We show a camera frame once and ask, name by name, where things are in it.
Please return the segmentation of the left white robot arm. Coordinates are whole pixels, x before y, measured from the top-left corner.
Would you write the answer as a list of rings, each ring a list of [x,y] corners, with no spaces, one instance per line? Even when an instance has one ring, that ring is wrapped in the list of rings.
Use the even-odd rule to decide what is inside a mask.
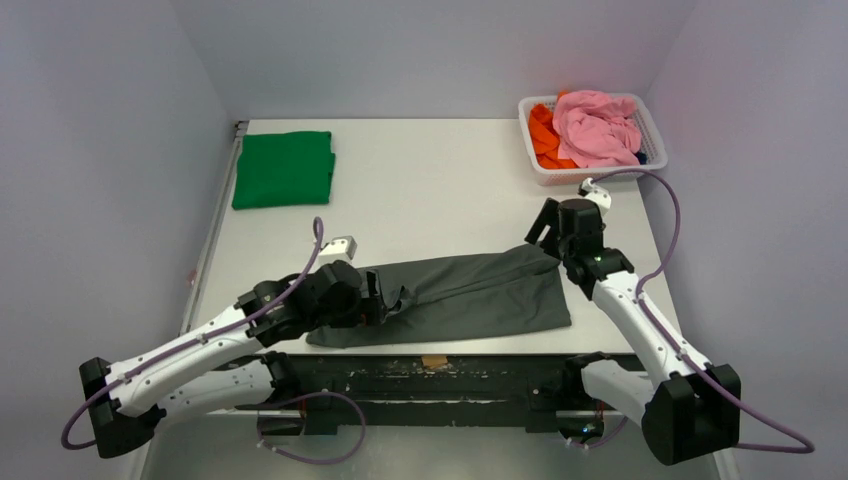
[[[322,327],[380,325],[387,311],[378,272],[336,260],[262,281],[215,318],[134,359],[92,358],[79,373],[97,453],[122,456],[214,410],[298,402],[301,382],[272,346]]]

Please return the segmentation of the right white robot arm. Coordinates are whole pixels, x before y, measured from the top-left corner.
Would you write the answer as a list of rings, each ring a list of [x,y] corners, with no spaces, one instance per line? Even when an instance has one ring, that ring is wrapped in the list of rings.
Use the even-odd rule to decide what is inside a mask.
[[[636,423],[664,465],[736,446],[740,410],[721,392],[739,397],[739,375],[729,365],[714,365],[672,329],[640,290],[632,263],[605,246],[604,229],[597,203],[549,198],[525,237],[561,262],[568,280],[607,315],[644,368],[637,374],[591,354],[574,366],[576,384]]]

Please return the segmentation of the dark grey t-shirt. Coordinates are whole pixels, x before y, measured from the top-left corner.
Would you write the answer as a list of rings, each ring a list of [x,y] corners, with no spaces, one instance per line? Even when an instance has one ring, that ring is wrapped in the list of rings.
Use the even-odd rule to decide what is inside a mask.
[[[523,244],[502,253],[378,265],[385,320],[374,327],[322,327],[310,345],[354,348],[505,337],[571,325],[560,263]]]

